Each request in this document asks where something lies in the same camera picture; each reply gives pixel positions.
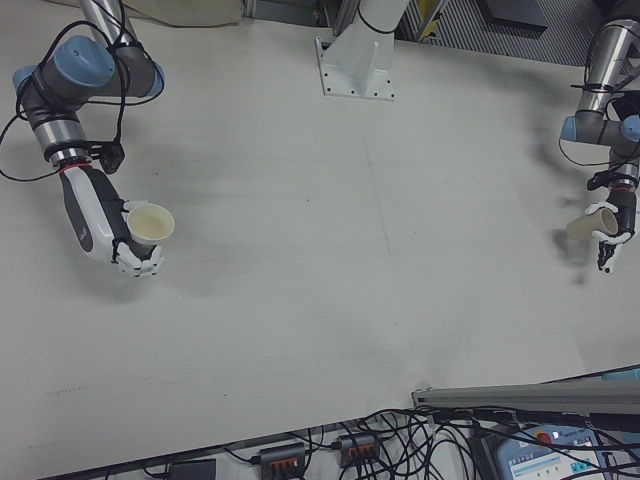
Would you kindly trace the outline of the dexterous robot hand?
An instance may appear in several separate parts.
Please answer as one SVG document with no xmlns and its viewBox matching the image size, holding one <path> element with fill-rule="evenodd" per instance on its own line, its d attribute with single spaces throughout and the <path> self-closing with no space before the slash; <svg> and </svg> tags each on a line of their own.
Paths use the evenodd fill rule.
<svg viewBox="0 0 640 480">
<path fill-rule="evenodd" d="M 609 210 L 618 226 L 615 235 L 599 230 L 592 232 L 592 237 L 598 241 L 598 270 L 611 274 L 623 246 L 632 241 L 638 233 L 639 210 L 636 192 L 622 187 L 612 188 L 605 201 L 590 204 L 586 207 L 585 214 L 592 215 L 600 210 Z"/>
<path fill-rule="evenodd" d="M 122 199 L 106 174 L 88 164 L 67 166 L 59 177 L 67 215 L 89 258 L 136 278 L 158 273 L 161 243 L 175 228 L 167 209 Z"/>
</svg>

